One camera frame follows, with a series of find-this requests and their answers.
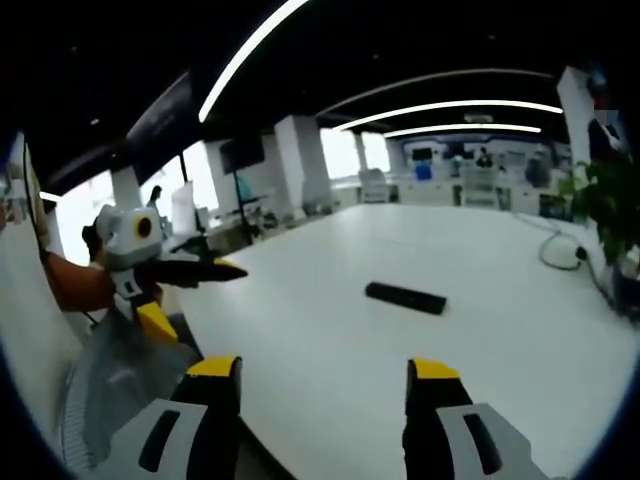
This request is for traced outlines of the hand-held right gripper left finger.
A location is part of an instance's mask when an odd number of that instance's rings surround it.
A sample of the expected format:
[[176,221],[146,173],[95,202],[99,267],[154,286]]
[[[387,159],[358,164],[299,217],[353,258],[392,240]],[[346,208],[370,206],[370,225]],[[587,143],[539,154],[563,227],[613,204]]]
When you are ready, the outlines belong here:
[[242,358],[191,366],[168,399],[156,399],[112,437],[96,479],[232,479],[240,443]]

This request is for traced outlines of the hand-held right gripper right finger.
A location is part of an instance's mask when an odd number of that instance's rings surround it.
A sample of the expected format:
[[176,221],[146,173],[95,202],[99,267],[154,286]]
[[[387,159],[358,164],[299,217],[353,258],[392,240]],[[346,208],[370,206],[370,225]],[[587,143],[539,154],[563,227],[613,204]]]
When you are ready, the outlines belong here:
[[402,435],[408,479],[545,479],[531,444],[486,403],[475,403],[459,373],[412,358]]

